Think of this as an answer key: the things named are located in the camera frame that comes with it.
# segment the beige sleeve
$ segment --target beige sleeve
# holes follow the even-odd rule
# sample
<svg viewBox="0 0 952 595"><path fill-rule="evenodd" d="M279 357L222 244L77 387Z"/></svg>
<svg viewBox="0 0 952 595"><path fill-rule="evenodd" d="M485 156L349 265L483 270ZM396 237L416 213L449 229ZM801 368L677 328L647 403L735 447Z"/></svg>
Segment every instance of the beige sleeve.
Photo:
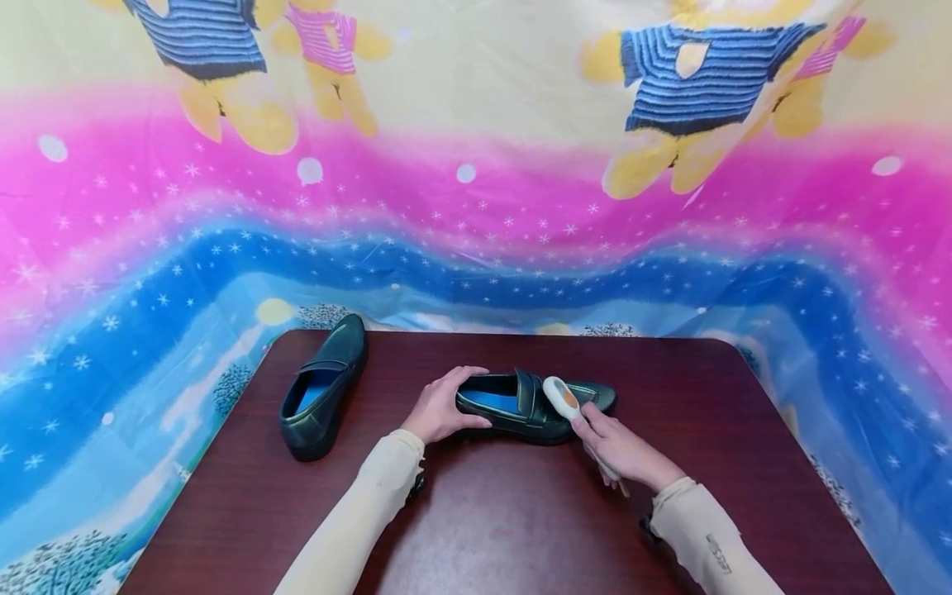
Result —
<svg viewBox="0 0 952 595"><path fill-rule="evenodd" d="M707 595L783 595L724 508L688 477L655 497L651 530Z"/></svg>
<svg viewBox="0 0 952 595"><path fill-rule="evenodd" d="M350 595L380 534L404 507L423 450L423 442L402 429L381 438L274 595Z"/></svg>

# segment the striped shirt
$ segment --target striped shirt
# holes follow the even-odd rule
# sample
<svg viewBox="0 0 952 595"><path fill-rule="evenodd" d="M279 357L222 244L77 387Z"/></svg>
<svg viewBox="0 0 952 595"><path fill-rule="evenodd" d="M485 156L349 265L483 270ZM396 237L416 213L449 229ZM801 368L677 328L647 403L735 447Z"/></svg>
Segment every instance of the striped shirt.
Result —
<svg viewBox="0 0 952 595"><path fill-rule="evenodd" d="M625 86L641 81L625 130L686 136L739 124L784 62L824 25L770 29L690 30L662 25L622 35ZM698 70L677 72L684 44L706 44Z"/></svg>
<svg viewBox="0 0 952 595"><path fill-rule="evenodd" d="M169 0L160 16L146 0L124 0L162 63L200 81L268 71L252 29L254 0Z"/></svg>
<svg viewBox="0 0 952 595"><path fill-rule="evenodd" d="M338 74L356 72L353 51L357 19L340 12L310 12L291 5L288 21L301 38L306 60Z"/></svg>
<svg viewBox="0 0 952 595"><path fill-rule="evenodd" d="M843 19L840 26L833 31L832 38L810 54L810 57L803 63L803 67L800 68L793 80L819 76L832 71L837 56L846 49L851 41L856 39L857 34L865 24L866 19L861 16L847 16Z"/></svg>

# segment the pink wave pattern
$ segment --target pink wave pattern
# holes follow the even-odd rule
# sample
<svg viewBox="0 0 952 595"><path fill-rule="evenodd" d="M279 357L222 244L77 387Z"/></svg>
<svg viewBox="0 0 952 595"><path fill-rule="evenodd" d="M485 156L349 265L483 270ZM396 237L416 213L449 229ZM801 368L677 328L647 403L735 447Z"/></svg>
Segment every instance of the pink wave pattern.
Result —
<svg viewBox="0 0 952 595"><path fill-rule="evenodd" d="M52 105L6 111L3 336L68 316L66 292L118 283L224 225L227 213L320 241L389 228L461 265L578 274L674 243L711 246L730 255L726 266L796 244L836 263L857 303L947 374L952 169L936 162L947 147L925 132L765 137L738 148L693 195L670 192L665 174L642 197L616 202L599 187L608 156L591 151L407 134L367 142L302 120L297 147L275 157L229 131L211 143L177 106L127 96L125 111L113 112L104 106L114 101L78 98L82 123ZM307 158L320 162L319 182L302 182Z"/></svg>

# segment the pink striped shirt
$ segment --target pink striped shirt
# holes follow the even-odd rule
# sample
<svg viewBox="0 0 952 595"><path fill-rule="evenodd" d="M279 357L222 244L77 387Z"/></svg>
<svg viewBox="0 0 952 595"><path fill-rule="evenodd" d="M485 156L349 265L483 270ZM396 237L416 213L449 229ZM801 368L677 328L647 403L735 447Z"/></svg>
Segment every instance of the pink striped shirt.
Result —
<svg viewBox="0 0 952 595"><path fill-rule="evenodd" d="M298 32L304 57L338 74L353 74L353 51L357 40L357 19L340 12L309 12L293 5L288 9L288 21ZM333 30L337 39L327 35Z"/></svg>
<svg viewBox="0 0 952 595"><path fill-rule="evenodd" d="M849 42L856 38L857 33L865 25L866 19L860 16L847 16L833 31L833 36L803 62L800 71L793 80L798 81L812 76L827 74L833 70L837 56L846 49Z"/></svg>

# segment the blue striped shirt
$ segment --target blue striped shirt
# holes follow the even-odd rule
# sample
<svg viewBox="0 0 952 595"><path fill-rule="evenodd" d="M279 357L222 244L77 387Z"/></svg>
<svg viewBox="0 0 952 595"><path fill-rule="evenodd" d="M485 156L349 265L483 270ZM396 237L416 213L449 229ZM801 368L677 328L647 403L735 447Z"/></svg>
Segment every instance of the blue striped shirt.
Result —
<svg viewBox="0 0 952 595"><path fill-rule="evenodd" d="M146 0L124 0L162 63L201 81L268 70L252 29L254 0L169 0L159 16Z"/></svg>
<svg viewBox="0 0 952 595"><path fill-rule="evenodd" d="M783 63L824 25L690 30L662 25L622 34L625 86L641 80L625 130L685 136L741 123ZM675 65L685 43L708 44L704 62L682 78Z"/></svg>

